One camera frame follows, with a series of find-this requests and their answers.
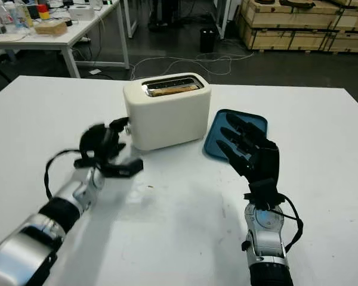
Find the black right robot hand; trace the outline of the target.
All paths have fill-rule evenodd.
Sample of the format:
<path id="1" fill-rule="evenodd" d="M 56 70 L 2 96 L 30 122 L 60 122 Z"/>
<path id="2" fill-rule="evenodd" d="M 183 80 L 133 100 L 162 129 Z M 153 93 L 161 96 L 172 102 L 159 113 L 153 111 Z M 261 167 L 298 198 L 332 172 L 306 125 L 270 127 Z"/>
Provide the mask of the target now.
<path id="1" fill-rule="evenodd" d="M 234 114 L 227 114 L 226 120 L 231 128 L 220 128 L 223 139 L 217 145 L 232 168 L 250 184 L 266 179 L 277 182 L 280 157 L 276 143 L 253 123 Z"/>

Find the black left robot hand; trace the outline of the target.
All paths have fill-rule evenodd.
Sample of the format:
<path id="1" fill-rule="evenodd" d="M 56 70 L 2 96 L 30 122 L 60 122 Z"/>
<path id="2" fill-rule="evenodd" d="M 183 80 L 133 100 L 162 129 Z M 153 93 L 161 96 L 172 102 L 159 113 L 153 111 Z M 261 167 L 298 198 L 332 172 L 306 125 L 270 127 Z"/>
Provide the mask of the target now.
<path id="1" fill-rule="evenodd" d="M 129 117 L 122 117 L 109 125 L 99 123 L 87 129 L 80 139 L 81 158 L 75 161 L 75 167 L 103 166 L 116 158 L 126 146 L 119 142 L 119 134 L 128 121 Z"/>

